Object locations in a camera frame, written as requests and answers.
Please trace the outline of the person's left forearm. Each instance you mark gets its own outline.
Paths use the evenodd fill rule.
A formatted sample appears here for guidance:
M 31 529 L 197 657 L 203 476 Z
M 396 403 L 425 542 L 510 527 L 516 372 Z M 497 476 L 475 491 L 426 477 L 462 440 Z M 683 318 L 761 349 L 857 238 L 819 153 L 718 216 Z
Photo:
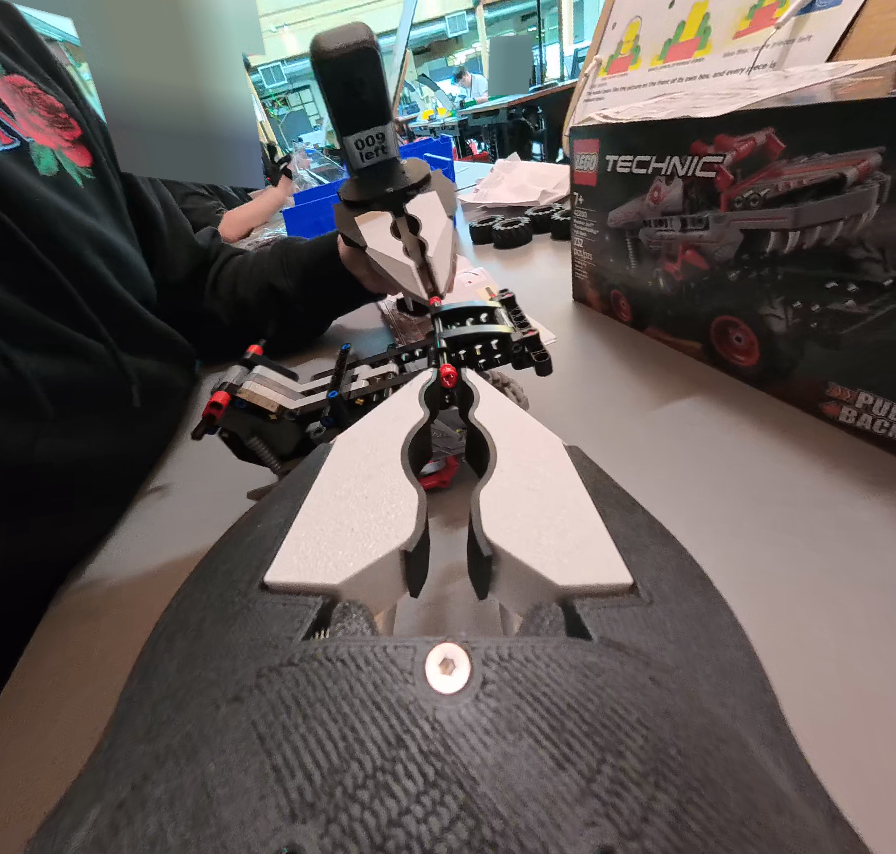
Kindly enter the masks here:
M 234 359 L 261 340 L 274 354 L 297 352 L 379 300 L 342 265 L 337 233 L 245 250 L 217 229 L 193 231 L 161 181 L 125 172 L 119 180 L 150 284 L 141 301 L 202 362 Z

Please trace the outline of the person's left hand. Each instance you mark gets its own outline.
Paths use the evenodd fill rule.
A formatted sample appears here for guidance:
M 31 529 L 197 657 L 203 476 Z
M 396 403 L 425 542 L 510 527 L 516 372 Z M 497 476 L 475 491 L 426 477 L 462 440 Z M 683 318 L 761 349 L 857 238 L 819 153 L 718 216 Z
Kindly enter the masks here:
M 348 243 L 342 234 L 337 235 L 337 246 L 342 265 L 368 292 L 379 299 L 401 295 L 401 289 L 380 273 L 366 251 Z

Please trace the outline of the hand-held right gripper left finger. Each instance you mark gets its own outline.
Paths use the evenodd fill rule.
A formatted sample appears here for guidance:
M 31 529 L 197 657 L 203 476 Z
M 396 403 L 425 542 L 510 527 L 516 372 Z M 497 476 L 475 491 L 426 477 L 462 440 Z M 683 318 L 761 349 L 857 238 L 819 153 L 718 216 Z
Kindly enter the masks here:
M 421 539 L 425 496 L 409 442 L 428 430 L 428 370 L 332 442 L 263 577 L 273 591 L 335 599 L 400 599 L 402 554 Z

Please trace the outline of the person's black hoodie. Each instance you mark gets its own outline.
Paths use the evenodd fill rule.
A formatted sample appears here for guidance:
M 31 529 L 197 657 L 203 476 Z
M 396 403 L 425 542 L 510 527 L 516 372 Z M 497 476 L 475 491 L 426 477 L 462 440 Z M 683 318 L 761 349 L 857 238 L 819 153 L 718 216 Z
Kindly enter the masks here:
M 175 434 L 194 349 L 161 318 L 149 231 L 188 225 L 123 173 L 106 123 L 2 2 L 2 683 L 59 587 Z

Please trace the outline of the blue plastic bin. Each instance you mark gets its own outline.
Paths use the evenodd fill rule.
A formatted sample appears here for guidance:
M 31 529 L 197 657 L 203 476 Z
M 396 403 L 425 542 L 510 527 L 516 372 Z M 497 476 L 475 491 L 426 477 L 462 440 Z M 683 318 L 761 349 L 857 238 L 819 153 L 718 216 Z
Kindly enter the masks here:
M 399 155 L 403 159 L 419 158 L 431 170 L 439 170 L 451 183 L 456 183 L 454 139 L 449 135 L 419 137 L 399 146 Z
M 282 211 L 286 235 L 311 240 L 334 232 L 334 206 L 340 201 L 343 180 L 325 183 L 294 193 L 293 207 Z

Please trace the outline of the another person's forearm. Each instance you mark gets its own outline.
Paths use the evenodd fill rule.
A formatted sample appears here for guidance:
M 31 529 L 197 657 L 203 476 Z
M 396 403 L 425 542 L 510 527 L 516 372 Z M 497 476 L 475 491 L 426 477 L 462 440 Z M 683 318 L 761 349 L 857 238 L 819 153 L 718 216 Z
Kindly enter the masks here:
M 270 221 L 282 211 L 292 198 L 292 184 L 283 178 L 286 188 L 269 187 L 253 192 L 249 202 L 227 210 L 218 224 L 218 234 L 226 243 L 236 243 L 247 237 L 258 226 Z

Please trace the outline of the toy truck cardboard box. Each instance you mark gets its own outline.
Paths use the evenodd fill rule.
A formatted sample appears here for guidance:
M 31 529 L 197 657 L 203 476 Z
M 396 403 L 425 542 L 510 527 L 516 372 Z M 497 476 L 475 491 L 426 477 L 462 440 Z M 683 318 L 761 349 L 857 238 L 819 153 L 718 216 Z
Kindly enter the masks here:
M 894 96 L 593 122 L 573 298 L 894 454 Z

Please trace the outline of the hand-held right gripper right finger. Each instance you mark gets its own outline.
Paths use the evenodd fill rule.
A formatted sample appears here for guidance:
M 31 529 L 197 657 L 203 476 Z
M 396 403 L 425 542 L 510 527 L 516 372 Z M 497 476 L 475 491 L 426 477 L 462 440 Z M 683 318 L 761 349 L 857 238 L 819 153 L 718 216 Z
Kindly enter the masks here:
M 571 599 L 633 587 L 564 441 L 465 373 L 470 505 L 468 568 L 477 594 Z

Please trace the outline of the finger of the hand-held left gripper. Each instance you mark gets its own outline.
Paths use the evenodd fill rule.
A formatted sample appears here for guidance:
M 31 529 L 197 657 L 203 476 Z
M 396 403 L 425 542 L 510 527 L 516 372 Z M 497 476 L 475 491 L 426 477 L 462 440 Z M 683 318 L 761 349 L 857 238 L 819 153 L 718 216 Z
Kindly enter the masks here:
M 364 212 L 355 224 L 378 274 L 399 293 L 428 303 L 430 281 L 420 243 L 408 228 L 387 211 Z
M 440 196 L 424 192 L 408 202 L 408 224 L 414 220 L 424 288 L 431 297 L 442 299 L 454 286 L 457 264 L 457 241 L 454 218 L 449 215 Z

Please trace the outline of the white paper sheet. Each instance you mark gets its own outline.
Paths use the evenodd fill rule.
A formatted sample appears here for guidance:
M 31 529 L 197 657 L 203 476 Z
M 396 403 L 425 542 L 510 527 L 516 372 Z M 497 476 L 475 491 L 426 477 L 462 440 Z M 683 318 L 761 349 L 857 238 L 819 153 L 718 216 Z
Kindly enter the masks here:
M 894 63 L 893 56 L 857 59 L 739 74 L 680 86 L 653 87 L 648 95 L 639 95 L 621 105 L 585 106 L 578 111 L 572 126 L 719 116 L 865 71 L 894 69 Z

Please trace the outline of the clear plastic bag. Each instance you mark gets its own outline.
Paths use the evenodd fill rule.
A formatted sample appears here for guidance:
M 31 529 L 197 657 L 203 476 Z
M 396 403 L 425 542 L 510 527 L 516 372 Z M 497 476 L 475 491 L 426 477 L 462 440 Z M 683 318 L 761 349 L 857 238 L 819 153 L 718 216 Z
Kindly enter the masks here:
M 282 175 L 292 180 L 294 193 L 339 183 L 347 177 L 344 167 L 323 151 L 300 142 L 294 143 L 291 152 L 278 159 L 277 166 Z

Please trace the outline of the background table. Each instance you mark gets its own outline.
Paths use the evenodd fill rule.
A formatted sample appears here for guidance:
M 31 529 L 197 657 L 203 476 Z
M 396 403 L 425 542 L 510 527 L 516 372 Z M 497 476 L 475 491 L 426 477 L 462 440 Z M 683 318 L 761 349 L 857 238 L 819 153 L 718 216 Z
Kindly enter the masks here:
M 466 156 L 468 141 L 474 139 L 486 145 L 494 162 L 511 154 L 530 161 L 533 147 L 538 146 L 541 162 L 557 163 L 576 86 L 576 80 L 570 80 L 462 109 L 457 118 L 459 153 Z

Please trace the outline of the brick-built toy truck chassis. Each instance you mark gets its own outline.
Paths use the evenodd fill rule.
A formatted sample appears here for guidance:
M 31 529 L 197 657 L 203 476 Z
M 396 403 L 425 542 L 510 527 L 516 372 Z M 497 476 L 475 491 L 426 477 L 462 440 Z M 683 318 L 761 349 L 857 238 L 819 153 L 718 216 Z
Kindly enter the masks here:
M 532 369 L 546 377 L 553 364 L 542 333 L 508 289 L 485 300 L 431 301 L 427 308 L 418 307 L 416 318 L 423 329 L 409 343 L 390 344 L 367 357 L 355 355 L 346 343 L 330 368 L 307 380 L 266 355 L 265 341 L 252 343 L 218 380 L 191 431 L 192 440 L 217 437 L 240 461 L 261 466 L 280 480 L 320 445 L 332 443 L 429 370 L 435 374 L 432 456 L 419 479 L 425 490 L 448 487 L 465 450 L 466 428 L 459 414 L 462 370 L 486 379 L 528 409 L 524 392 L 502 369 Z M 458 371 L 453 390 L 440 384 L 439 369 L 445 363 Z

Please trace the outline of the cardboard instruction board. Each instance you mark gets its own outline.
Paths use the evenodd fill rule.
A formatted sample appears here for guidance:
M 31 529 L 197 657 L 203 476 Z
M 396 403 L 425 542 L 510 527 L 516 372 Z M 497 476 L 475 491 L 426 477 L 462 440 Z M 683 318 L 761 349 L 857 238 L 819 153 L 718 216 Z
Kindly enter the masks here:
M 829 61 L 868 0 L 608 0 L 570 124 Z

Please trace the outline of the white paper bag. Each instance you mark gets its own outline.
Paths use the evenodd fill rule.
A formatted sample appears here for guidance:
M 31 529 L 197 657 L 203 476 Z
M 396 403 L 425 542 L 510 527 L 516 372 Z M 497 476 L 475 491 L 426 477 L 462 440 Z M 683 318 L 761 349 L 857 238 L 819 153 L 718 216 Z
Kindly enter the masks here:
M 522 161 L 512 154 L 498 159 L 472 188 L 460 191 L 458 199 L 476 208 L 535 208 L 559 203 L 570 193 L 568 166 Z

